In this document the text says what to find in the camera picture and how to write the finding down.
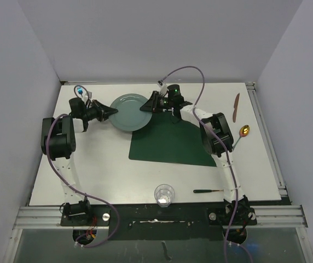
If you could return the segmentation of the grey-blue round plate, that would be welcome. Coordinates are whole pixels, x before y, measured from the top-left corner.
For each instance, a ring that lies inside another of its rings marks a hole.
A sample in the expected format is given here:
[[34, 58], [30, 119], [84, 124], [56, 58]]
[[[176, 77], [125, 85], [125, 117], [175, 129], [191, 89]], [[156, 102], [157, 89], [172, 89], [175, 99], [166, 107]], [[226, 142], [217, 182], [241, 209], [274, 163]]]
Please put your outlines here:
[[109, 116], [111, 124], [124, 132], [134, 132], [145, 127], [152, 119], [152, 113], [140, 110], [147, 102], [140, 94], [125, 94], [111, 103], [111, 108], [118, 110]]

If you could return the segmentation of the dark green placemat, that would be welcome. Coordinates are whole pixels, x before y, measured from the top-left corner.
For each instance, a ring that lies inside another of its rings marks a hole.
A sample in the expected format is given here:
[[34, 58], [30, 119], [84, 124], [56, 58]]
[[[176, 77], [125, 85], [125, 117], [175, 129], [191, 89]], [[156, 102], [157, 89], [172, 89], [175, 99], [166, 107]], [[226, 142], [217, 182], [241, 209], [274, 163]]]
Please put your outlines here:
[[199, 127], [177, 119], [171, 112], [153, 114], [145, 127], [132, 133], [129, 158], [135, 161], [216, 166], [204, 150]]

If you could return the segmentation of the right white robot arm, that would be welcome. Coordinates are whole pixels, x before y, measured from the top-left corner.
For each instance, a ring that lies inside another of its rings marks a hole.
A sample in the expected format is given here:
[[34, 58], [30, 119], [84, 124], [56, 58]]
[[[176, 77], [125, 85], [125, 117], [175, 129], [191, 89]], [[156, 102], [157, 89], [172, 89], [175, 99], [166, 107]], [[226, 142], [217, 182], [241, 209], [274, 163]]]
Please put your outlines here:
[[226, 220], [231, 224], [238, 224], [256, 219], [236, 174], [233, 160], [234, 139], [223, 113], [213, 114], [200, 110], [191, 102], [185, 101], [180, 93], [169, 92], [164, 98], [158, 91], [152, 92], [140, 110], [150, 113], [170, 110], [178, 119], [199, 127], [205, 151], [222, 168], [220, 177], [226, 202]]

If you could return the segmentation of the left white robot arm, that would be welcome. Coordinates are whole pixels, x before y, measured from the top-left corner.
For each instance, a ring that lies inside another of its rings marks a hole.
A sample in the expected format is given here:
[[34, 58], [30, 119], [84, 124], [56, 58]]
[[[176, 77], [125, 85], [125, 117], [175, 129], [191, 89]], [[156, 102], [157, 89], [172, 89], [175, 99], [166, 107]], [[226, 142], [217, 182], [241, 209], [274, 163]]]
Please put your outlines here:
[[65, 202], [62, 217], [87, 225], [94, 218], [89, 202], [90, 197], [83, 192], [74, 163], [76, 136], [74, 121], [79, 121], [80, 133], [86, 132], [89, 122], [106, 121], [118, 113], [116, 108], [108, 107], [97, 100], [83, 101], [75, 97], [69, 100], [70, 113], [42, 121], [41, 149], [61, 181]]

